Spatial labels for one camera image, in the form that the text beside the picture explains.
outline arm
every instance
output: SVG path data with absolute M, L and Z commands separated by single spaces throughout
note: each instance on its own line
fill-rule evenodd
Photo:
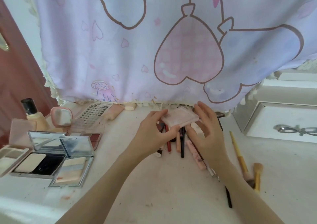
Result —
M 103 224 L 125 180 L 133 169 L 164 143 L 176 137 L 179 126 L 160 133 L 156 122 L 167 110 L 152 111 L 141 122 L 127 149 L 103 177 L 56 224 Z
M 284 224 L 258 194 L 244 181 L 230 162 L 224 145 L 224 136 L 217 115 L 204 103 L 194 106 L 201 122 L 196 122 L 205 134 L 199 138 L 196 131 L 186 126 L 189 138 L 230 192 L 234 208 L 245 224 Z

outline tabletop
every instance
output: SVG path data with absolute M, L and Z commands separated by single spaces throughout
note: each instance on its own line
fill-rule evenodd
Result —
M 0 178 L 0 211 L 25 223 L 55 223 L 110 168 L 125 150 L 140 122 L 157 107 L 124 110 L 108 121 L 95 160 L 82 188 L 48 188 L 50 180 L 6 175 Z M 252 170 L 264 165 L 261 197 L 287 224 L 315 223 L 317 213 L 317 146 L 244 136 L 233 116 L 220 118 L 228 156 L 239 168 L 231 130 Z M 129 175 L 105 223 L 230 223 L 240 224 L 228 207 L 225 187 L 208 171 L 201 171 L 187 147 L 185 158 L 165 147 L 162 157 L 150 155 Z

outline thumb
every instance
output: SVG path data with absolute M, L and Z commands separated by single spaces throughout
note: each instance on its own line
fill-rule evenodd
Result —
M 177 136 L 180 126 L 173 126 L 168 132 L 164 133 L 164 141 L 168 142 Z
M 198 148 L 200 147 L 200 142 L 201 139 L 197 135 L 196 131 L 194 128 L 192 128 L 190 125 L 185 126 L 186 134 L 190 138 L 190 140 L 197 146 Z

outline yellow makeup brush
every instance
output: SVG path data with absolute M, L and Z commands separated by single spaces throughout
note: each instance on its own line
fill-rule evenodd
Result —
M 255 177 L 254 190 L 257 194 L 260 194 L 261 174 L 263 172 L 263 165 L 261 163 L 254 163 L 253 171 Z
M 230 136 L 231 136 L 231 140 L 232 140 L 232 144 L 233 147 L 236 151 L 236 156 L 238 158 L 242 173 L 243 173 L 243 179 L 249 184 L 249 186 L 251 186 L 253 188 L 254 186 L 254 179 L 252 178 L 252 175 L 249 173 L 249 170 L 247 168 L 247 165 L 245 164 L 244 158 L 241 155 L 241 152 L 239 150 L 238 144 L 235 140 L 235 137 L 233 136 L 232 132 L 229 131 Z

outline hand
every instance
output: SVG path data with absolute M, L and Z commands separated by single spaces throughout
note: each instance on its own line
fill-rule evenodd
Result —
M 173 126 L 166 133 L 160 133 L 156 127 L 156 123 L 167 112 L 168 110 L 151 111 L 147 115 L 127 148 L 129 153 L 145 158 L 177 136 L 180 126 Z
M 203 158 L 207 160 L 210 167 L 217 172 L 219 167 L 230 162 L 217 114 L 201 101 L 195 104 L 194 108 L 194 112 L 201 119 L 201 121 L 197 121 L 196 123 L 204 132 L 205 138 L 200 138 L 190 125 L 185 126 L 186 133 L 196 145 Z

